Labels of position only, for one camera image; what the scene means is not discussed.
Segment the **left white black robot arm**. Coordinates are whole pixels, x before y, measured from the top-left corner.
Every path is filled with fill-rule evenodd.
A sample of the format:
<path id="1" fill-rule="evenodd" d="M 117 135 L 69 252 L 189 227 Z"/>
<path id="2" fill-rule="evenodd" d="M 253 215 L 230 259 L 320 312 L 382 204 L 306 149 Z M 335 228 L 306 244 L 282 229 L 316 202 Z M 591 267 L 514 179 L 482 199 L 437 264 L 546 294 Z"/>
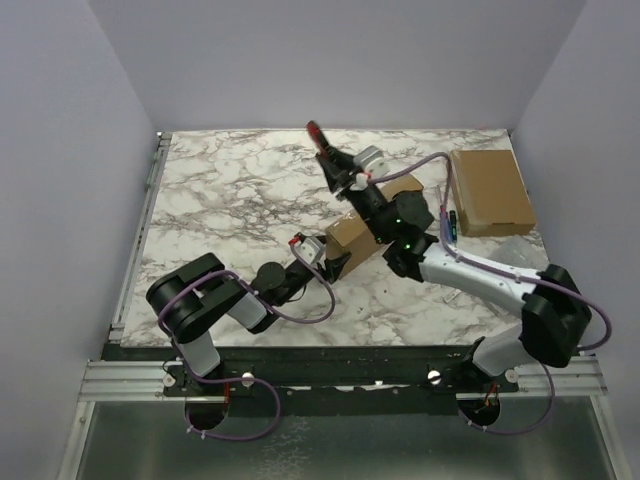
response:
<path id="1" fill-rule="evenodd" d="M 206 395 L 221 380 L 221 357 L 209 334 L 211 327 L 228 315 L 250 333 L 261 333 L 279 318 L 273 309 L 291 302 L 313 277 L 298 260 L 286 267 L 268 262 L 247 284 L 207 253 L 154 282 L 146 301 L 189 366 L 186 382 Z"/>

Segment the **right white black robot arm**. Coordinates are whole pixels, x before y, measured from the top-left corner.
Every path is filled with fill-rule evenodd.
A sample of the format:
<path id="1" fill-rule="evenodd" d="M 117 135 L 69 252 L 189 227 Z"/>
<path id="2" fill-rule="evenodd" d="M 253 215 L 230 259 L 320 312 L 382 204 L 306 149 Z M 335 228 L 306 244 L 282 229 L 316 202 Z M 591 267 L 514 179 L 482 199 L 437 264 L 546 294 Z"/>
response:
<path id="1" fill-rule="evenodd" d="M 434 217 L 421 193 L 402 191 L 386 199 L 362 160 L 327 143 L 320 144 L 316 159 L 330 191 L 348 201 L 375 242 L 385 246 L 383 257 L 397 276 L 458 289 L 519 318 L 518 326 L 474 342 L 459 367 L 467 389 L 481 391 L 506 370 L 534 361 L 554 368 L 569 364 L 591 312 L 564 268 L 511 267 L 455 249 L 444 234 L 428 233 Z"/>

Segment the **brown cardboard express box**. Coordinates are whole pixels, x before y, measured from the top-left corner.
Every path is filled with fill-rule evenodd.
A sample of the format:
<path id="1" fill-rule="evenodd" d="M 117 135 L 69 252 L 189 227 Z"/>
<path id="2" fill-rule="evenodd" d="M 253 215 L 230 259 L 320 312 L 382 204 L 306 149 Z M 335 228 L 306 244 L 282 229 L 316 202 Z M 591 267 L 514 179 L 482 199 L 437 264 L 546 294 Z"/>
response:
<path id="1" fill-rule="evenodd" d="M 382 219 L 374 218 L 374 213 L 362 216 L 362 212 L 364 210 L 352 208 L 324 231 L 326 258 L 333 259 L 346 252 L 351 253 L 351 259 L 338 280 L 346 277 L 382 247 L 392 242 L 392 234 L 403 226 L 402 221 L 397 220 L 397 216 L 385 212 L 385 206 L 382 207 L 382 211 L 378 211 Z"/>

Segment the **red black utility knife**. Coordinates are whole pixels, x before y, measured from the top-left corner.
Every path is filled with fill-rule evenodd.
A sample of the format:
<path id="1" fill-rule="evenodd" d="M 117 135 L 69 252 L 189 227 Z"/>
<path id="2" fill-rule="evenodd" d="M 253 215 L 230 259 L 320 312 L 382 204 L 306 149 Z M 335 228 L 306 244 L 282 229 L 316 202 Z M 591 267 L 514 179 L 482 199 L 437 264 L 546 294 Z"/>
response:
<path id="1" fill-rule="evenodd" d="M 323 156 L 326 156 L 328 154 L 329 148 L 331 147 L 331 144 L 325 137 L 319 125 L 315 121 L 311 120 L 306 124 L 306 130 L 312 142 L 318 149 L 319 153 Z"/>

